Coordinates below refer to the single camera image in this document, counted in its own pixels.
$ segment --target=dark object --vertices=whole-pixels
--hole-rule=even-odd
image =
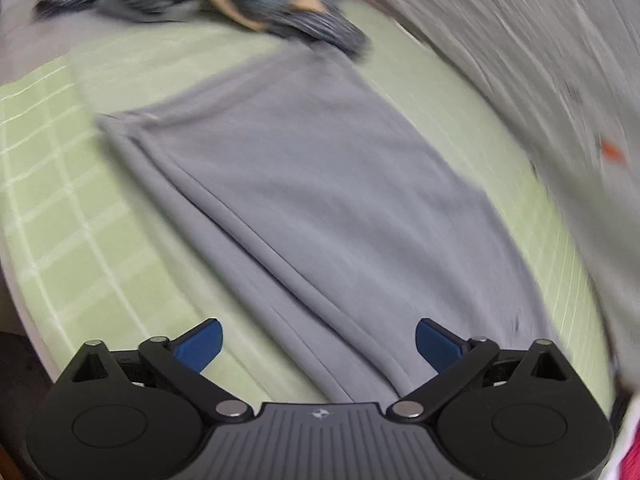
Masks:
[[[50,388],[49,376],[29,340],[0,332],[0,443],[20,469],[25,466],[21,446],[28,425]]]
[[[254,415],[198,373],[222,347],[216,320],[137,351],[91,341],[53,386],[26,447],[47,480],[599,476],[611,426],[551,341],[501,351],[425,319],[416,346],[440,374],[386,415],[376,403],[267,403]]]
[[[631,404],[632,397],[633,394],[630,391],[622,388],[619,389],[616,400],[613,403],[613,408],[611,409],[611,416],[609,417],[615,438],[618,438],[620,434],[622,423],[625,420],[626,410],[628,410],[629,404]]]
[[[0,447],[0,478],[2,480],[24,480],[24,476],[2,447]]]

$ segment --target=folded gray towel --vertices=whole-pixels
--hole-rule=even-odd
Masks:
[[[431,378],[422,317],[506,348],[556,339],[485,194],[337,49],[295,43],[98,123],[331,401],[387,405]]]

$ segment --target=pink fabric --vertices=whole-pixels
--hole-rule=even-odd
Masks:
[[[640,425],[631,449],[620,464],[620,480],[640,480]]]

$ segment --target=gray cloth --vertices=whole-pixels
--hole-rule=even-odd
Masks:
[[[184,0],[161,12],[142,12],[122,0],[98,0],[95,3],[95,9],[103,14],[136,23],[188,22],[202,10],[202,6],[202,0]]]
[[[640,0],[382,1],[510,124],[593,279],[622,380],[640,388]]]
[[[431,378],[422,317],[505,348],[556,339],[486,195],[326,44],[98,124],[332,401],[387,405]]]

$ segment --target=green checkered mat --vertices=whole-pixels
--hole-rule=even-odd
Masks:
[[[590,282],[528,160],[433,52],[364,4],[350,2],[346,10],[372,39],[362,75],[487,192],[540,284],[574,366],[609,410],[613,386]],[[141,26],[85,45],[68,60],[90,108],[112,112],[160,100],[277,44],[211,23]],[[321,397],[110,162],[72,86],[68,60],[0,90],[2,224],[28,308],[59,364],[85,339],[131,348],[146,335],[174,336],[217,316],[226,361],[207,374],[230,381],[248,400]],[[20,150],[35,139],[33,149]]]

